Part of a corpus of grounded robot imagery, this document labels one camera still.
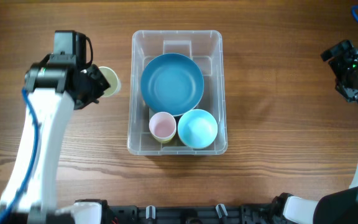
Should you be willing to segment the cream cup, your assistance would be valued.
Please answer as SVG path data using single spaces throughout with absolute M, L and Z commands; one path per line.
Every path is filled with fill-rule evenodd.
M 99 70 L 110 84 L 110 87 L 104 91 L 103 97 L 110 97 L 119 93 L 121 81 L 115 71 L 109 67 L 99 67 Z

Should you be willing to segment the dark blue bowl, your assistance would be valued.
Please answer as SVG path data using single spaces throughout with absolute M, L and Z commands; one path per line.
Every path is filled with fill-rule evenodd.
M 189 57 L 169 53 L 152 59 L 140 78 L 145 104 L 155 113 L 181 116 L 194 109 L 204 93 L 204 76 Z

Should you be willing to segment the pink cup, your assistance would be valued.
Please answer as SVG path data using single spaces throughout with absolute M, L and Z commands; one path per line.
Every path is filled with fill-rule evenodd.
M 151 117 L 149 121 L 149 130 L 152 136 L 169 138 L 176 134 L 177 123 L 170 113 L 158 112 Z

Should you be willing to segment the clear plastic storage container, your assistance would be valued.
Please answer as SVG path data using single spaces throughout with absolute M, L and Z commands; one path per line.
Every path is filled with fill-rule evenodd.
M 136 156 L 220 155 L 227 123 L 223 37 L 216 30 L 138 30 L 132 36 L 127 149 Z M 190 110 L 214 117 L 194 131 L 158 142 L 149 123 L 158 112 L 177 121 Z

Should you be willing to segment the yellow cup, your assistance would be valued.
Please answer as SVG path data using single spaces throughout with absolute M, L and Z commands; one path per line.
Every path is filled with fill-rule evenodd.
M 166 144 L 173 139 L 173 136 L 170 136 L 169 138 L 159 138 L 157 136 L 154 136 L 154 139 L 162 144 Z

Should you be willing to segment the light blue bowl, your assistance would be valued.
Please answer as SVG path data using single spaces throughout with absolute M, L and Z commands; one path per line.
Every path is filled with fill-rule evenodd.
M 177 131 L 184 145 L 193 149 L 204 149 L 216 139 L 218 124 L 208 111 L 194 109 L 181 116 Z

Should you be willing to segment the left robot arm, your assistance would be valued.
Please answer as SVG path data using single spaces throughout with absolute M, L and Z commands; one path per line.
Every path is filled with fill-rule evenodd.
M 53 52 L 25 74 L 26 115 L 11 177 L 0 199 L 0 223 L 102 223 L 105 201 L 56 207 L 56 174 L 67 124 L 75 110 L 98 103 L 110 84 L 86 56 L 90 38 L 57 30 Z

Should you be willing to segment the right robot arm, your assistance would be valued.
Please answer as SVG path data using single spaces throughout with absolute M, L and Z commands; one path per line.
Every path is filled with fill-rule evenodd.
M 321 59 L 335 75 L 335 89 L 348 103 L 358 104 L 358 50 L 350 40 L 325 50 Z M 358 162 L 347 190 L 318 201 L 294 195 L 277 197 L 270 211 L 287 223 L 358 223 Z

